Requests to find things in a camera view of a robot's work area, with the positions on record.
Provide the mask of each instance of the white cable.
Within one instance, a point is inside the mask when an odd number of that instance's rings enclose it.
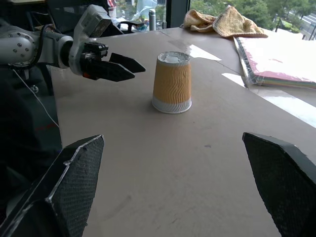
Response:
[[[24,85],[33,93],[33,95],[37,98],[37,100],[39,101],[39,103],[42,105],[42,107],[44,108],[45,112],[47,113],[47,115],[49,116],[49,118],[53,121],[54,124],[56,124],[56,126],[59,128],[59,125],[52,119],[52,117],[49,115],[49,113],[47,112],[45,106],[43,105],[43,103],[40,101],[40,99],[35,95],[35,93],[29,88],[29,86],[25,83],[25,81],[23,81],[23,79],[20,77],[20,75],[14,70],[12,69],[15,74],[19,77],[19,79],[21,79],[21,81],[24,83]]]

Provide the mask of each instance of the window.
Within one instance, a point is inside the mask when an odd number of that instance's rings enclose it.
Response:
[[[136,20],[145,23],[145,27],[136,29],[139,31],[149,30],[148,12],[150,9],[156,10],[156,29],[162,29],[166,18],[166,0],[107,0],[110,16],[115,18],[115,22],[125,20]]]
[[[227,5],[264,29],[301,33],[306,40],[315,38],[316,0],[191,0],[190,9],[217,16]]]

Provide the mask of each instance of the cardboard tabletop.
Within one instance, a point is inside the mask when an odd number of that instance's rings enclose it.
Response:
[[[316,130],[223,76],[238,75],[239,59],[233,43],[216,35],[183,33],[178,43],[194,40],[222,61],[192,58],[192,107],[179,115],[158,112],[151,105],[157,56],[183,46],[170,42],[179,40],[172,31],[98,40],[109,55],[146,68],[128,81],[93,81],[52,68],[63,146],[105,137],[84,236],[280,236],[257,191],[242,134],[285,140],[315,161]]]

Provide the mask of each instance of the upside-down paper cup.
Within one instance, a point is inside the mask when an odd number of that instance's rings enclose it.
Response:
[[[190,56],[164,52],[157,58],[153,106],[167,114],[179,114],[191,107]]]

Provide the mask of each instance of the towel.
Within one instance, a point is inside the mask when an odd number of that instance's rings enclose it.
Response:
[[[205,15],[190,10],[187,12],[184,28],[198,32],[217,32],[220,36],[228,37],[254,37],[267,38],[264,30],[258,27],[252,20],[242,16],[233,6],[226,7],[218,17]]]

